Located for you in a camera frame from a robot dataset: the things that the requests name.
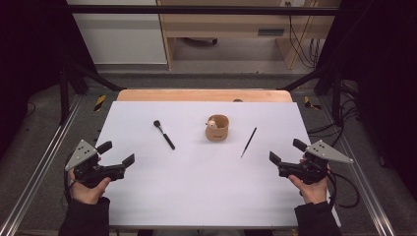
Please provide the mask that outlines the person's left hand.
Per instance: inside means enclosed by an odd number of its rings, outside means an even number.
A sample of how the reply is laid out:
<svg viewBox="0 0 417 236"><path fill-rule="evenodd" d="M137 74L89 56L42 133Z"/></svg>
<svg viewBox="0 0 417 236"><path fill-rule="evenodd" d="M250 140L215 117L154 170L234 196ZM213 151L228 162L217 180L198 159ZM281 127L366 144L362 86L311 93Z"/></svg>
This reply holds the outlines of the person's left hand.
<svg viewBox="0 0 417 236"><path fill-rule="evenodd" d="M73 169L69 171L69 177L72 181L70 187L71 197L74 200L86 205L96 205L99 199L105 193L107 186L111 182L110 178L105 177L98 183L97 186L91 189L75 180L75 174Z"/></svg>

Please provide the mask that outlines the black makeup brush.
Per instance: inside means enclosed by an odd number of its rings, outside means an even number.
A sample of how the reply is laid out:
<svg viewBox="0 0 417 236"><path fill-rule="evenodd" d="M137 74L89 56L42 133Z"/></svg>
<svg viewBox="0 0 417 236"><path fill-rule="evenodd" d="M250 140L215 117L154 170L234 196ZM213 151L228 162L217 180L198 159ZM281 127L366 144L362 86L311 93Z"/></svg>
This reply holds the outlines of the black makeup brush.
<svg viewBox="0 0 417 236"><path fill-rule="evenodd" d="M175 145L172 143L172 141L170 140L170 138L168 137L168 135L165 133L165 131L161 127L161 124L160 124L159 120L153 121L153 125L154 125L154 127L156 127L159 130L159 132L165 138L165 140L167 141L167 143L169 144L169 146L171 147L171 149L175 150Z"/></svg>

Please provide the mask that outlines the dark curtain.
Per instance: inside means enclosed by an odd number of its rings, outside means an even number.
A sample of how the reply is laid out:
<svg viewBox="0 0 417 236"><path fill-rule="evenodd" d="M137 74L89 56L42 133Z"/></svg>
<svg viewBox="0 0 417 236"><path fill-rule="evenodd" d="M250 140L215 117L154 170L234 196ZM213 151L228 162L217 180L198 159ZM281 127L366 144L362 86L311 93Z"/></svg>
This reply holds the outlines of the dark curtain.
<svg viewBox="0 0 417 236"><path fill-rule="evenodd" d="M348 32L342 78L359 86L359 103L386 162L417 197L417 0L341 0L320 62Z"/></svg>
<svg viewBox="0 0 417 236"><path fill-rule="evenodd" d="M94 71L68 0L0 0L0 158L27 114L29 98L59 83L64 66L53 44Z"/></svg>

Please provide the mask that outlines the black frame bar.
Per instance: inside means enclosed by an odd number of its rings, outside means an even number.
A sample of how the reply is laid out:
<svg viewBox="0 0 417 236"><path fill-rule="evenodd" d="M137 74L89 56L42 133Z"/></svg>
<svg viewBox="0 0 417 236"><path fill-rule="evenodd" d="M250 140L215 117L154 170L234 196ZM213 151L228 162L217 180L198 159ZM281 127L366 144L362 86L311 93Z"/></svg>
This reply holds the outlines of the black frame bar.
<svg viewBox="0 0 417 236"><path fill-rule="evenodd" d="M233 6L134 6L68 5L64 9L76 14L184 14L184 15L277 15L336 16L338 8L233 7Z"/></svg>

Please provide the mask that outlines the thin black brush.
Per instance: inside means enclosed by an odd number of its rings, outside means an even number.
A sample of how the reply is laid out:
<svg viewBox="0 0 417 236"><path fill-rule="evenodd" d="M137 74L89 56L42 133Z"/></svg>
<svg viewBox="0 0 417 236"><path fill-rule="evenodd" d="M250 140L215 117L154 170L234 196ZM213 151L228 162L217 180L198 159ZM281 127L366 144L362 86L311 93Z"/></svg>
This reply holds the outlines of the thin black brush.
<svg viewBox="0 0 417 236"><path fill-rule="evenodd" d="M245 147L244 147L244 149L242 150L242 153L241 153L241 155L240 155L240 158L243 158L243 156L244 156L244 154L246 153L246 151L247 151L247 149L248 149L248 147L249 147L249 145L250 145L250 143L251 143L251 141L252 141L253 137L255 136L255 134L256 134L256 132L257 132L257 130L258 130L258 127L255 127L255 128L254 128L254 130L253 130L253 132L251 133L250 138L248 139L248 142L246 142Z"/></svg>

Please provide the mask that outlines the yellow-handled tool right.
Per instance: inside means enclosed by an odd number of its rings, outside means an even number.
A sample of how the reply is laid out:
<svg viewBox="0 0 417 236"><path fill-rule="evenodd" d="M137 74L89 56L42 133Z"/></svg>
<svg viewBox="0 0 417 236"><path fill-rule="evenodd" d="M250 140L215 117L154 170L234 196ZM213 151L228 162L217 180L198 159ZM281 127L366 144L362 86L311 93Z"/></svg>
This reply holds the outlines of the yellow-handled tool right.
<svg viewBox="0 0 417 236"><path fill-rule="evenodd" d="M315 109L315 110L321 110L322 109L320 105L312 104L311 101L310 101L309 96L304 96L304 104L305 104L305 107L307 107L307 108L312 108L312 109Z"/></svg>

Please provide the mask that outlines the person's right hand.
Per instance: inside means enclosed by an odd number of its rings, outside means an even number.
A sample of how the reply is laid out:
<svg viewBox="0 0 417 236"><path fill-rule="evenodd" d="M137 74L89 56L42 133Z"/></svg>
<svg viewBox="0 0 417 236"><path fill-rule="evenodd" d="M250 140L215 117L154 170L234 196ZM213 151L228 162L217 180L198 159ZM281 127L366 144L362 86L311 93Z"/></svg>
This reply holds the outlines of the person's right hand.
<svg viewBox="0 0 417 236"><path fill-rule="evenodd" d="M328 197L328 178L322 179L318 183L305 184L295 175L288 176L289 181L301 192L306 204L320 204Z"/></svg>

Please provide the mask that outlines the white sheet mat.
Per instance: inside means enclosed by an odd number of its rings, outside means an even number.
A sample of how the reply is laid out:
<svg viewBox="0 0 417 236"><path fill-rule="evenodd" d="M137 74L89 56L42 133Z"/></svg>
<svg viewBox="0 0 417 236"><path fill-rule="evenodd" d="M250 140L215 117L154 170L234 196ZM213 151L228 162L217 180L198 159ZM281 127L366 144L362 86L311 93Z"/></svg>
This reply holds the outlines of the white sheet mat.
<svg viewBox="0 0 417 236"><path fill-rule="evenodd" d="M229 119L222 142L206 137L211 115ZM154 127L159 120L175 150ZM254 128L258 130L240 158ZM309 137L294 102L112 103L98 140L113 147L102 164L135 162L109 185L110 224L120 228L278 228L296 225L303 200L268 159L302 156L293 140Z"/></svg>

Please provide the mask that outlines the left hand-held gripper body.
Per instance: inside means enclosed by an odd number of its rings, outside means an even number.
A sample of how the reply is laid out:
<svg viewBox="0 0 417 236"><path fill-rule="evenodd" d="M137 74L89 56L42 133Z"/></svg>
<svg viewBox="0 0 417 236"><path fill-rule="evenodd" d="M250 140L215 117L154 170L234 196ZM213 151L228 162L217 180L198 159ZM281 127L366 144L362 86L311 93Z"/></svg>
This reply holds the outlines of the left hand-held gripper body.
<svg viewBox="0 0 417 236"><path fill-rule="evenodd" d="M96 147L80 140L65 164L65 170L73 169L75 180L88 188L94 188L105 177L112 181L124 178L126 167L122 163L102 166L98 163L99 156Z"/></svg>

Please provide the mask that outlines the light wooden desk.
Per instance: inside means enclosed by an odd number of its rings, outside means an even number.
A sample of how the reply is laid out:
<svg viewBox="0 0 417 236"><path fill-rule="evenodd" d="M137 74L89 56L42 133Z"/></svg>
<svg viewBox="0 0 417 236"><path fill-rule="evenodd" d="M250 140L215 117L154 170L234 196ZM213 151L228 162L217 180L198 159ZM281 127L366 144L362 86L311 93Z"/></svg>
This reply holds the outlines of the light wooden desk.
<svg viewBox="0 0 417 236"><path fill-rule="evenodd" d="M156 0L159 6L233 6L337 8L341 0ZM184 15L162 14L163 35L175 38L265 37L276 40L287 69L301 58L309 38L325 40L333 16Z"/></svg>

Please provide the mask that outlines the brown wooden cup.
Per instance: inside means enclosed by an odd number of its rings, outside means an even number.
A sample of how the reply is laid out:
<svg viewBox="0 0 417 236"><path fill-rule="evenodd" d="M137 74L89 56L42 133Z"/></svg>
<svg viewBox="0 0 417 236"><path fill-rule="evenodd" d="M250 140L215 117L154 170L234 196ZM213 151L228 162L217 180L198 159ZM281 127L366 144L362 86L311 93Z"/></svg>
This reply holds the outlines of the brown wooden cup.
<svg viewBox="0 0 417 236"><path fill-rule="evenodd" d="M211 142L222 142L228 136L229 119L222 114L211 115L206 122L206 137Z"/></svg>

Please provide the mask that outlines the aluminium rail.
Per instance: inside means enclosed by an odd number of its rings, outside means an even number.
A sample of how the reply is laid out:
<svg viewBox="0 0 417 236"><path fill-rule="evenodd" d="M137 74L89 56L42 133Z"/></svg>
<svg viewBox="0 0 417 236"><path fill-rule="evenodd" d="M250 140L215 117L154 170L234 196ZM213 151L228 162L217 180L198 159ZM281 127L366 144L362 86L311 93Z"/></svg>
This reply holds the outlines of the aluminium rail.
<svg viewBox="0 0 417 236"><path fill-rule="evenodd" d="M58 149L61 147L75 116L78 113L81 102L81 95L76 95L70 106L68 117L58 126L52 140L49 142L47 149L43 153L37 167L34 169L29 181L27 182L20 197L15 203L12 211L8 214L5 221L0 226L0 236L14 236L17 232L30 204L36 195L41 182L47 173L49 166L55 158Z"/></svg>
<svg viewBox="0 0 417 236"><path fill-rule="evenodd" d="M351 101L341 103L340 114L342 118L342 125L337 126L331 118L331 102L325 98L319 98L320 103L323 106L323 110L327 115L330 123L334 124L334 131L336 137L330 143L334 148L340 150L342 153L348 155L354 160L353 164L349 164L348 168L352 175L352 181L358 190L357 196L361 199L361 202L367 208L368 214L370 215L376 230L380 236L395 236L394 230L391 226L387 215L377 198L377 195L373 189L373 186L369 179L365 176L365 172L358 162L357 156L355 155L352 146L349 144L346 138L346 124L350 118L359 115L356 106Z"/></svg>

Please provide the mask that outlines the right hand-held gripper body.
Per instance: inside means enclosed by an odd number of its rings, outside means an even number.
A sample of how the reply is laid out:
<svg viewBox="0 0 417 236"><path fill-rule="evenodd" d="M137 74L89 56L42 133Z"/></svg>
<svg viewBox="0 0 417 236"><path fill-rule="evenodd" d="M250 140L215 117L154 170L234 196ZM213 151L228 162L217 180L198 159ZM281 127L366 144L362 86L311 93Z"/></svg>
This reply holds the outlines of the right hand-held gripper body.
<svg viewBox="0 0 417 236"><path fill-rule="evenodd" d="M281 160L277 166L280 177L295 175L305 184L318 183L328 174L328 162L338 161L352 164L354 160L335 148L329 146L322 140L307 145L304 153L304 161L300 163L288 163Z"/></svg>

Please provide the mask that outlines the black metal stand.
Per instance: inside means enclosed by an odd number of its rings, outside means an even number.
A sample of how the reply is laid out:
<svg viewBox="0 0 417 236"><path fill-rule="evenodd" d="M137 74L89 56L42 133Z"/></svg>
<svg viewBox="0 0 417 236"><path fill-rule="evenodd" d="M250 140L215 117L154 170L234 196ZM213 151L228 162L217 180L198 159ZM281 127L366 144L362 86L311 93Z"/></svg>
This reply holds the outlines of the black metal stand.
<svg viewBox="0 0 417 236"><path fill-rule="evenodd" d="M76 94L86 94L89 91L89 87L85 82L85 78L90 78L95 82L103 85L105 88L111 89L113 91L123 90L122 87L119 87L100 76L98 72L94 72L93 70L90 70L81 64L71 63L64 65L59 76L61 125L63 125L70 116L68 85L71 85Z"/></svg>
<svg viewBox="0 0 417 236"><path fill-rule="evenodd" d="M337 67L333 63L326 63L319 69L303 76L301 79L279 88L279 90L292 91L312 79L318 79L315 85L314 92L317 95L324 95L329 89L332 89L331 99L331 118L337 126L342 125L342 118L340 114L340 94L341 94L341 76Z"/></svg>

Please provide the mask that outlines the white cabinet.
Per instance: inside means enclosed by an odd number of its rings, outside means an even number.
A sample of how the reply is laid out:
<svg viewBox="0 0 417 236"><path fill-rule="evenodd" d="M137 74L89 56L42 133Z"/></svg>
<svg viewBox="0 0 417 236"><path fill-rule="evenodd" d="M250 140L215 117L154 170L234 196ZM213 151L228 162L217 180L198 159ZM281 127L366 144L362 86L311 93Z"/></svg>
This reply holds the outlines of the white cabinet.
<svg viewBox="0 0 417 236"><path fill-rule="evenodd" d="M165 64L158 14L74 14L97 65Z"/></svg>

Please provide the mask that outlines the yellow-handled tool left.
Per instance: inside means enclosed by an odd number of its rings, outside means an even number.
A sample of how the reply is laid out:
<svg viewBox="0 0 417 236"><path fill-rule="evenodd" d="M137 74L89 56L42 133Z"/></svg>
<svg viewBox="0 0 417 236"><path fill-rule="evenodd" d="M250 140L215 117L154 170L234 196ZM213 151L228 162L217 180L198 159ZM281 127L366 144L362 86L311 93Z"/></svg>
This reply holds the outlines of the yellow-handled tool left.
<svg viewBox="0 0 417 236"><path fill-rule="evenodd" d="M102 95L99 96L99 98L97 99L97 102L95 104L95 107L94 107L93 111L99 111L100 110L100 108L101 108L101 106L102 106L105 98L106 98L106 95L105 94L102 94Z"/></svg>

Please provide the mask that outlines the yellow-handled tool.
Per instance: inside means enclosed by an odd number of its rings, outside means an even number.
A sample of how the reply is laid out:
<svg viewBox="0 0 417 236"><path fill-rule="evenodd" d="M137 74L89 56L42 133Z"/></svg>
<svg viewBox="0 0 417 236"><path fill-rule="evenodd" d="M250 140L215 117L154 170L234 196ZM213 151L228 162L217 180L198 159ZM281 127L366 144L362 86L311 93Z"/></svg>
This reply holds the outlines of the yellow-handled tool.
<svg viewBox="0 0 417 236"><path fill-rule="evenodd" d="M315 110L321 110L322 109L320 105L312 104L311 101L310 101L309 96L304 96L304 104L305 104L305 107L307 107L307 108L312 108L312 109L315 109Z"/></svg>
<svg viewBox="0 0 417 236"><path fill-rule="evenodd" d="M105 98L106 98L106 95L105 94L102 94L102 95L99 96L99 98L97 99L97 102L95 104L95 107L94 107L93 111L99 111L100 110L100 108L101 108L101 106L102 106Z"/></svg>

